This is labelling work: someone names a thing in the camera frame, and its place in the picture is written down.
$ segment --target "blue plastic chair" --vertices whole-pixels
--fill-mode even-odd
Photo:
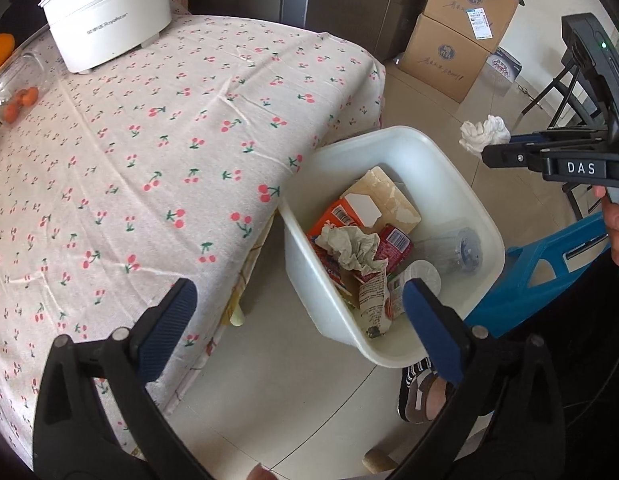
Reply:
[[[576,256],[605,237],[603,214],[588,216],[556,234],[505,254],[505,269],[491,290],[465,319],[468,326],[483,325],[499,337],[558,297],[589,266],[569,272],[565,257]],[[528,286],[539,260],[546,260],[556,278]]]

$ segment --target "metal screw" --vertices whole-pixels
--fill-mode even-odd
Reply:
[[[54,346],[56,346],[56,348],[61,348],[62,346],[67,345],[69,340],[70,336],[67,334],[61,334],[54,340]]]
[[[130,334],[130,330],[125,326],[120,326],[116,330],[112,332],[112,339],[114,341],[124,341],[127,339],[127,336]]]
[[[489,331],[482,325],[475,325],[471,328],[472,334],[477,339],[487,339]]]
[[[545,341],[543,340],[543,338],[539,336],[538,334],[532,334],[529,337],[529,340],[531,341],[531,344],[534,346],[543,346],[545,344]]]

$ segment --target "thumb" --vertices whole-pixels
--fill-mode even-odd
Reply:
[[[256,465],[248,475],[248,480],[277,480],[273,473],[264,469],[260,464]]]

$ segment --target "blue gripper pad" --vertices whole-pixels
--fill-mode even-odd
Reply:
[[[152,314],[158,315],[154,326],[148,327],[149,333],[138,347],[137,376],[143,383],[155,381],[163,372],[189,320],[192,319],[197,301],[194,282],[181,278],[158,306],[143,314],[149,315],[151,310],[157,309],[157,312]]]
[[[403,306],[439,375],[458,386],[471,348],[461,318],[419,278],[405,284]]]

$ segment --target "crumpled tissue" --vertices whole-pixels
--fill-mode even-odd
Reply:
[[[359,270],[363,276],[381,272],[387,267],[387,258],[375,260],[381,239],[376,233],[366,235],[357,226],[330,227],[324,225],[314,243],[338,259],[341,267]]]
[[[480,157],[484,147],[490,144],[507,144],[511,135],[500,117],[488,115],[483,123],[465,121],[461,125],[462,139],[459,144],[473,155]]]

